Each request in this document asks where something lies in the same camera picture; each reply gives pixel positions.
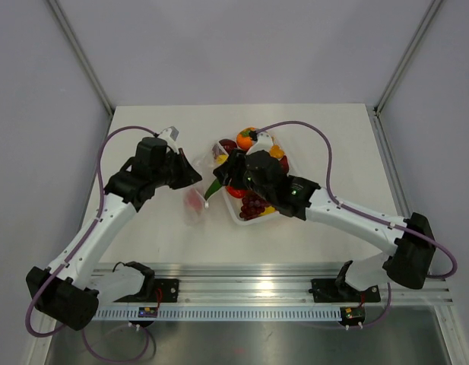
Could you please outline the small circuit board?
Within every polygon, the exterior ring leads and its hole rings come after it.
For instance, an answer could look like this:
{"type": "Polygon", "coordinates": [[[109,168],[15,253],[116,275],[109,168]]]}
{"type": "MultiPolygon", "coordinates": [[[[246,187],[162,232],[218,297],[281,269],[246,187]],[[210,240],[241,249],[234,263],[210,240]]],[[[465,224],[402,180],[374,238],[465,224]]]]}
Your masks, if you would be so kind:
{"type": "Polygon", "coordinates": [[[365,308],[363,306],[342,307],[341,318],[342,322],[364,322],[366,318],[365,308]]]}
{"type": "Polygon", "coordinates": [[[140,318],[157,318],[158,308],[157,307],[139,307],[138,316],[140,318]]]}

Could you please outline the aluminium mounting rail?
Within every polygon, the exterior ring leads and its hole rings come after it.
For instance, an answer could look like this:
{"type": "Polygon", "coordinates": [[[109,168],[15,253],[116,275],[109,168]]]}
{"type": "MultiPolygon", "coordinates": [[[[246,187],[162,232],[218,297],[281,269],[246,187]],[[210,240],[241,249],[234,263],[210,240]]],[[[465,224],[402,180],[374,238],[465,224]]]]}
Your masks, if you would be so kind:
{"type": "Polygon", "coordinates": [[[357,259],[352,252],[304,247],[187,245],[137,250],[108,249],[93,271],[98,278],[114,264],[137,261],[159,278],[179,280],[182,306],[312,306],[311,281],[334,277],[341,266],[357,259]]]}

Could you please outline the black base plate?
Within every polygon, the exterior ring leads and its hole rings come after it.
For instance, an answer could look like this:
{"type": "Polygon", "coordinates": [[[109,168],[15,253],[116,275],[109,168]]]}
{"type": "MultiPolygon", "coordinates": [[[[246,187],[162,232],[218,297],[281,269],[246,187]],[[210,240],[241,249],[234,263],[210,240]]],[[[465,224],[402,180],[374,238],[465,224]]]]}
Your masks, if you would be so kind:
{"type": "Polygon", "coordinates": [[[351,287],[338,287],[333,278],[314,278],[310,281],[309,293],[314,303],[380,303],[381,295],[377,286],[365,291],[351,287]]]}
{"type": "Polygon", "coordinates": [[[177,278],[157,278],[148,293],[121,297],[116,303],[176,303],[179,296],[180,280],[177,278]]]}

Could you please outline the green chili pepper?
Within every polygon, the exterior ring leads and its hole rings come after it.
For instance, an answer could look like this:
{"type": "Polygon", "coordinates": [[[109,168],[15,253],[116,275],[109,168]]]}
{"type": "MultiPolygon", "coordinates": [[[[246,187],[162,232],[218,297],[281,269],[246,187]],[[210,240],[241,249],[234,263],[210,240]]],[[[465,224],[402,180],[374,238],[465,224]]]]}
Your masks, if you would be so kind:
{"type": "Polygon", "coordinates": [[[220,181],[215,179],[206,189],[204,193],[204,200],[207,202],[212,195],[216,194],[222,188],[223,185],[220,183],[220,181]]]}

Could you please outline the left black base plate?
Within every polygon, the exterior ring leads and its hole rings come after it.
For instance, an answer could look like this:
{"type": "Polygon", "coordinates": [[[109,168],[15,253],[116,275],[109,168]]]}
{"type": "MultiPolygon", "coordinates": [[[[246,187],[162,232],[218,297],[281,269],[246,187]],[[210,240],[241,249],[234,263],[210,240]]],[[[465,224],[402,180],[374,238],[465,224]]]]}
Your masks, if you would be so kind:
{"type": "Polygon", "coordinates": [[[176,303],[179,296],[180,280],[177,278],[157,278],[148,293],[121,297],[116,303],[176,303]]]}

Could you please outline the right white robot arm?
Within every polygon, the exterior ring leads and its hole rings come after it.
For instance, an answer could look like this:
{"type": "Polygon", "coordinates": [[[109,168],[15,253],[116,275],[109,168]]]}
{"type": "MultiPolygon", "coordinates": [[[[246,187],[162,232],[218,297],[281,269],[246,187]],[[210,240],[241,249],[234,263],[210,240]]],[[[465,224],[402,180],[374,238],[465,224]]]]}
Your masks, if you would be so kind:
{"type": "Polygon", "coordinates": [[[317,284],[312,291],[325,300],[356,302],[371,287],[390,281],[411,290],[423,288],[436,251],[425,216],[383,217],[346,207],[318,183],[286,173],[266,151],[234,150],[213,174],[223,186],[256,193],[286,217],[326,224],[379,249],[378,255],[345,262],[329,284],[317,284]]]}

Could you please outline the red orange bell pepper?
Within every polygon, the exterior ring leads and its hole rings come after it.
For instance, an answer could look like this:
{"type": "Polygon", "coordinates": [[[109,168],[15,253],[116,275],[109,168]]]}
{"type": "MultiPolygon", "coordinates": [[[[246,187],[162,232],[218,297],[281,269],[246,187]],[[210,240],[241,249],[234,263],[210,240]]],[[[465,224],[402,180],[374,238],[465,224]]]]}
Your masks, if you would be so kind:
{"type": "Polygon", "coordinates": [[[230,194],[230,196],[232,196],[234,198],[237,198],[237,199],[243,199],[247,194],[246,190],[244,190],[244,189],[235,189],[232,186],[227,186],[226,190],[230,194]]]}

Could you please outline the aluminium frame post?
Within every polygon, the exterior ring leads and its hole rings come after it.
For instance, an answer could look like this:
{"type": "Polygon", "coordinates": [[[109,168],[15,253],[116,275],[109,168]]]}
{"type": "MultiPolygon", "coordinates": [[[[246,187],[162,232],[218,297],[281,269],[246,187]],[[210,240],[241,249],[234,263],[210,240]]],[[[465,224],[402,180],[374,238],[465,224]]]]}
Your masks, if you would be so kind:
{"type": "Polygon", "coordinates": [[[61,33],[65,37],[69,47],[71,48],[71,51],[73,52],[79,67],[92,87],[93,92],[99,99],[104,111],[106,112],[109,119],[112,119],[114,116],[115,107],[110,101],[103,85],[100,82],[100,79],[97,76],[97,73],[93,69],[93,66],[90,63],[86,52],[84,51],[81,42],[78,39],[78,36],[74,31],[67,14],[65,13],[65,9],[62,7],[61,2],[57,0],[45,0],[45,4],[51,11],[51,14],[58,24],[61,33]]]}
{"type": "Polygon", "coordinates": [[[398,85],[401,83],[418,50],[423,45],[423,41],[425,40],[426,35],[430,31],[430,28],[432,27],[445,3],[445,0],[432,0],[427,6],[409,42],[405,46],[394,71],[391,73],[388,82],[386,83],[377,103],[373,108],[375,116],[380,117],[382,115],[383,110],[389,103],[395,91],[398,89],[398,85]]]}

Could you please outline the left small circuit board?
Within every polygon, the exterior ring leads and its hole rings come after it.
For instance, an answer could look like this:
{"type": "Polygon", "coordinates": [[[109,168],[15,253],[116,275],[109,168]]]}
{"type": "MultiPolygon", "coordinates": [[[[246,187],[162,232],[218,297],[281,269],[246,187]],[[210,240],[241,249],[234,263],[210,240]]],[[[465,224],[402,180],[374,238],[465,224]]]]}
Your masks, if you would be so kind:
{"type": "Polygon", "coordinates": [[[158,308],[157,307],[139,307],[138,316],[140,318],[157,318],[158,308]]]}

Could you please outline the dark red fig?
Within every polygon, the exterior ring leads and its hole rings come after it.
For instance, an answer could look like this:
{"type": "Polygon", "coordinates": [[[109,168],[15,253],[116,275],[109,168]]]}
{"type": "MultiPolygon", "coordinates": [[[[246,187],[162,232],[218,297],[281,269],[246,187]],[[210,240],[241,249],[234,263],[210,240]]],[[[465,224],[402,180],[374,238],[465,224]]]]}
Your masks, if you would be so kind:
{"type": "Polygon", "coordinates": [[[289,166],[289,163],[288,163],[288,159],[287,159],[287,156],[283,156],[280,160],[279,160],[279,163],[282,167],[282,170],[284,173],[288,173],[290,171],[290,166],[289,166]]]}

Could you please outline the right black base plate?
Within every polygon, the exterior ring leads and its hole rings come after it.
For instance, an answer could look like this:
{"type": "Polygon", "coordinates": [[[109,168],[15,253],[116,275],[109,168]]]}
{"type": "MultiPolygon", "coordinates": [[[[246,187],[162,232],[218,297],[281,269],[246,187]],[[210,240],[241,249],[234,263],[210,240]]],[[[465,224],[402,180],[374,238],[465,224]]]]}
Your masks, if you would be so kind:
{"type": "Polygon", "coordinates": [[[381,295],[377,286],[365,291],[351,287],[338,287],[333,278],[314,278],[310,281],[309,293],[314,303],[380,303],[381,295]]]}

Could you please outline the orange persimmon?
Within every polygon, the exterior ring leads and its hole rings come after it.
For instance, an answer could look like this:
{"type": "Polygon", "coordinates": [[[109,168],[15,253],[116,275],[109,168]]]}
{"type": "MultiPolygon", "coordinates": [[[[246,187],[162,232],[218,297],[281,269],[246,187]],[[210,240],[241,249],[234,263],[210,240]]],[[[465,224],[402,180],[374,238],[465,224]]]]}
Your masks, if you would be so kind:
{"type": "Polygon", "coordinates": [[[256,136],[254,127],[243,129],[236,136],[237,146],[244,151],[248,151],[255,143],[252,135],[256,136]]]}

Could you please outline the dark red apple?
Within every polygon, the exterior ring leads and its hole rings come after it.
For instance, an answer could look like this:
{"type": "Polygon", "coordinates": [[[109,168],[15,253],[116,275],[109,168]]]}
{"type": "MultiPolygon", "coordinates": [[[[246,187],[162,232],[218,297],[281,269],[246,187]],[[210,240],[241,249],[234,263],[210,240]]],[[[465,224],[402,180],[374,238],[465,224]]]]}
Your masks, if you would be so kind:
{"type": "Polygon", "coordinates": [[[238,148],[237,143],[228,138],[219,140],[219,144],[228,154],[231,154],[233,150],[238,148]]]}

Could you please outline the white plastic food tray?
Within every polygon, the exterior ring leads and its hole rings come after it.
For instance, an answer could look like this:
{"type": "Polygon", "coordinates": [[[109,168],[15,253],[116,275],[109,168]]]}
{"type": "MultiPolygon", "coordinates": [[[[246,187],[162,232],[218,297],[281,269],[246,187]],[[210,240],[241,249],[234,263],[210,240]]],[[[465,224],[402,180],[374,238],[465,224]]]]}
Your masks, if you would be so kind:
{"type": "MultiPolygon", "coordinates": [[[[227,160],[228,155],[234,148],[247,147],[247,137],[222,138],[212,147],[214,164],[217,167],[227,160]]],[[[214,187],[219,187],[219,191],[226,203],[228,212],[233,221],[241,226],[261,223],[279,216],[279,212],[266,201],[262,200],[254,192],[234,189],[229,186],[220,186],[212,183],[208,191],[213,191],[214,187]]]]}

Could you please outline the clear zip top bag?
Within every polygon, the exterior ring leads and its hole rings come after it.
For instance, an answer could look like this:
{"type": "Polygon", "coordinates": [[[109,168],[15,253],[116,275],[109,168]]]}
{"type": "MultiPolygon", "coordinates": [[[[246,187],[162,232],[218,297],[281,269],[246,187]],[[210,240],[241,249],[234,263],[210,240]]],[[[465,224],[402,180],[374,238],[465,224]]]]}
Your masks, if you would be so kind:
{"type": "Polygon", "coordinates": [[[183,219],[189,226],[196,225],[204,219],[204,216],[209,209],[210,200],[215,194],[212,195],[207,202],[204,200],[204,210],[200,214],[197,214],[185,206],[185,193],[190,189],[197,189],[204,197],[206,189],[216,179],[213,174],[214,169],[220,166],[226,159],[226,151],[219,144],[214,144],[210,150],[198,155],[192,161],[192,166],[198,173],[200,173],[202,181],[182,190],[183,219]]]}

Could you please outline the right small circuit board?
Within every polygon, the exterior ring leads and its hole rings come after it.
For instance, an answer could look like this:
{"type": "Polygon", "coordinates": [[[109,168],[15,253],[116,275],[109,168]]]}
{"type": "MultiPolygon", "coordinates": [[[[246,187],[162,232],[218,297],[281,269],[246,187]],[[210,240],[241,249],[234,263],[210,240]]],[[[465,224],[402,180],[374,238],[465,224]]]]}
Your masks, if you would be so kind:
{"type": "Polygon", "coordinates": [[[364,322],[366,318],[365,308],[363,306],[342,307],[341,318],[342,322],[364,322]]]}

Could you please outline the right aluminium frame post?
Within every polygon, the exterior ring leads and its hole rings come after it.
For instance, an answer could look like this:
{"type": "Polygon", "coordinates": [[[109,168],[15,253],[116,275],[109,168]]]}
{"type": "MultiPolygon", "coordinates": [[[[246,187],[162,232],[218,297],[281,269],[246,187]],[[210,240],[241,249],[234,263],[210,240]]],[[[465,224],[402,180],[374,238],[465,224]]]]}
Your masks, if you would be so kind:
{"type": "Polygon", "coordinates": [[[383,110],[389,103],[395,91],[398,89],[398,85],[401,83],[418,50],[423,45],[423,41],[425,40],[426,35],[430,31],[430,28],[432,27],[445,3],[445,0],[432,0],[427,6],[409,42],[405,46],[394,71],[391,73],[388,82],[386,83],[377,103],[373,108],[375,116],[380,117],[382,115],[383,110]]]}

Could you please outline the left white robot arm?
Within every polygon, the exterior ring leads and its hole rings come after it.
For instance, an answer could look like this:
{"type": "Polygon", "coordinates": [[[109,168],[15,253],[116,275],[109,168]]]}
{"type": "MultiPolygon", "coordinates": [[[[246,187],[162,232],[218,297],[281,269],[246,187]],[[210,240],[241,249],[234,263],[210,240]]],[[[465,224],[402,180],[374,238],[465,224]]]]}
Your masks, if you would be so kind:
{"type": "Polygon", "coordinates": [[[143,138],[120,171],[100,186],[96,217],[75,236],[65,250],[44,268],[33,267],[26,276],[32,301],[25,316],[28,332],[38,336],[30,319],[33,309],[75,331],[92,320],[98,308],[124,297],[139,303],[155,293],[155,272],[139,262],[101,279],[91,275],[121,229],[140,211],[157,189],[183,189],[201,181],[176,144],[176,130],[168,128],[143,138]]]}

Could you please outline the left aluminium frame post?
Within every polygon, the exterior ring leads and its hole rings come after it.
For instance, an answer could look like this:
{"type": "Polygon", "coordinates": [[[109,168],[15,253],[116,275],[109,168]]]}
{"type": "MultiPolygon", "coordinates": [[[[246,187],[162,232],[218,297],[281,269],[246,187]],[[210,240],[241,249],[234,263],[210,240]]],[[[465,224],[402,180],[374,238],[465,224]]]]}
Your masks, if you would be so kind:
{"type": "Polygon", "coordinates": [[[81,42],[78,39],[78,36],[74,31],[67,14],[65,13],[65,9],[62,7],[61,2],[57,0],[45,0],[45,4],[51,11],[51,14],[58,24],[61,33],[65,37],[69,47],[71,48],[71,51],[73,52],[79,67],[92,87],[93,92],[99,99],[104,111],[106,112],[109,119],[112,119],[114,116],[115,107],[110,101],[103,85],[100,82],[100,79],[97,76],[97,73],[93,69],[93,66],[90,63],[86,52],[84,51],[81,42]]]}

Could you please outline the purple grape bunch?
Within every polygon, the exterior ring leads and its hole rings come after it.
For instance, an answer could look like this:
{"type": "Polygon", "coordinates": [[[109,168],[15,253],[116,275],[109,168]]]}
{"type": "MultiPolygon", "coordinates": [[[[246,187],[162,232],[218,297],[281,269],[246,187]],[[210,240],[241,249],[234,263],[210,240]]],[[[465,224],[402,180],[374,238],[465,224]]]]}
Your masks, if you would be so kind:
{"type": "Polygon", "coordinates": [[[239,217],[244,221],[257,218],[263,213],[268,203],[254,192],[248,192],[242,199],[239,217]]]}

